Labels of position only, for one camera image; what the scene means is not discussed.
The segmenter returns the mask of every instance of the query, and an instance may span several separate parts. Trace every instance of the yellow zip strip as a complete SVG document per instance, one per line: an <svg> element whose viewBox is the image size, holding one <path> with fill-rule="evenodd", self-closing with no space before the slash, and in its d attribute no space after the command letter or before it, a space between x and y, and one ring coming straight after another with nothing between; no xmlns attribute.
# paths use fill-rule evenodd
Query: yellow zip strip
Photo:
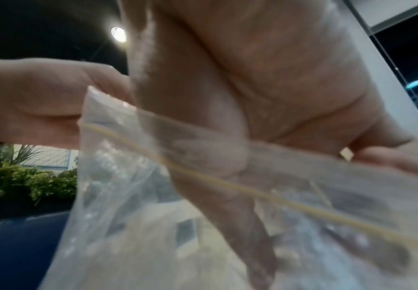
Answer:
<svg viewBox="0 0 418 290"><path fill-rule="evenodd" d="M212 177L212 176L208 176L199 172L195 172L193 170L187 169L183 166L180 166L178 164L175 164L174 162L154 154L153 152L149 151L148 149L145 149L137 144L135 144L134 142L116 134L115 132L112 132L110 130L107 130L105 128L96 126L96 125L92 125L92 124L85 124L85 123L79 123L79 126L82 128L87 128L90 130L93 130L95 132L98 132L102 135L105 135L106 137L110 137L113 138L117 141L120 141L121 143L123 143L124 145L129 146L131 149L133 149L134 151L139 152L141 155L148 157L149 159L155 161L156 163L160 163L164 166L166 166L169 169L172 169L176 172L179 172L183 175L192 177L196 180L199 181L203 181L209 184L215 184L221 188L225 188L225 189L229 189L229 190L234 190L234 191L238 191L247 195L250 195L254 198L259 198L259 199L264 199L264 200L268 200L274 204L279 204L281 206L284 207L288 207L297 211L301 211L304 212L308 215L312 215L314 217L319 217L325 220L329 220L329 221L333 221L336 222L338 224L343 224L343 225L348 225L348 226L352 226L358 229L361 229L363 231L369 232L371 234L375 234L378 236L383 237L386 240L390 240L390 241L396 241L396 242L400 242L400 243L404 243L407 245L410 245L412 247L415 247L418 249L418 239L415 237L411 237L411 236L406 236L402 233L400 233L399 231L396 230L390 230L390 229L386 229L386 228L382 228L379 226L375 226L372 224L368 224L362 221L359 221L357 219L354 218L350 218L350 217L343 217L341 214L337 214L337 213L332 213L326 210L322 210L319 208L314 208L305 204L300 204L297 202L293 202L293 201L288 201L285 200L279 196L275 196L275 195L271 195L271 194L267 194L267 193L263 193L261 191L258 191L256 189L252 189L249 187L245 187L239 184L233 184L224 180L220 180L218 178Z"/></svg>

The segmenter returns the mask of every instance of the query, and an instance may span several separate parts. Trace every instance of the round light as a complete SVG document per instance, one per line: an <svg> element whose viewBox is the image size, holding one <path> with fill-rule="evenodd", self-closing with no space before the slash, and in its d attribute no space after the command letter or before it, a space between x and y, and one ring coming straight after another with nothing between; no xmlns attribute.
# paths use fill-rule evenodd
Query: round light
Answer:
<svg viewBox="0 0 418 290"><path fill-rule="evenodd" d="M117 41L119 41L121 43L126 42L126 32L124 31L123 28L113 27L111 32L112 32L113 38L115 38Z"/></svg>

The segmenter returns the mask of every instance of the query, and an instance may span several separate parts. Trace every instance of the resealable bag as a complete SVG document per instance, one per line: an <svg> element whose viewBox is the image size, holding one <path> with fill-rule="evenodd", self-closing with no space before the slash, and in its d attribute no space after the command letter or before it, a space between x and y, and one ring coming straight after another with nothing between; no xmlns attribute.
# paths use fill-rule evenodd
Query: resealable bag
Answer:
<svg viewBox="0 0 418 290"><path fill-rule="evenodd" d="M77 198L41 290L418 290L418 178L94 89L79 125Z"/></svg>

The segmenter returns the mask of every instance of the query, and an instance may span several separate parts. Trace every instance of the blue light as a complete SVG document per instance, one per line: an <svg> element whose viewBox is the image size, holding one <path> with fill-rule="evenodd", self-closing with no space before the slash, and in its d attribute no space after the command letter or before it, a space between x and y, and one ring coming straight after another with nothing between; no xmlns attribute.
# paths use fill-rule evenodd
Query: blue light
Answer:
<svg viewBox="0 0 418 290"><path fill-rule="evenodd" d="M414 88L418 86L418 81L414 81L413 83L409 83L405 88Z"/></svg>

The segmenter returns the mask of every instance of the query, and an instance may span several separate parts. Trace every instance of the green foliage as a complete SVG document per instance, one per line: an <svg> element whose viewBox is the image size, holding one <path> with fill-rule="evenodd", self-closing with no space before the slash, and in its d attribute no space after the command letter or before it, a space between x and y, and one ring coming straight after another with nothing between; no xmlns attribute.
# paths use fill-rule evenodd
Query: green foliage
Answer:
<svg viewBox="0 0 418 290"><path fill-rule="evenodd" d="M0 167L0 201L29 199L38 204L45 198L71 200L77 191L77 170L59 174L21 166Z"/></svg>
<svg viewBox="0 0 418 290"><path fill-rule="evenodd" d="M0 167L22 164L40 153L41 146L22 145L16 150L14 145L0 145Z"/></svg>

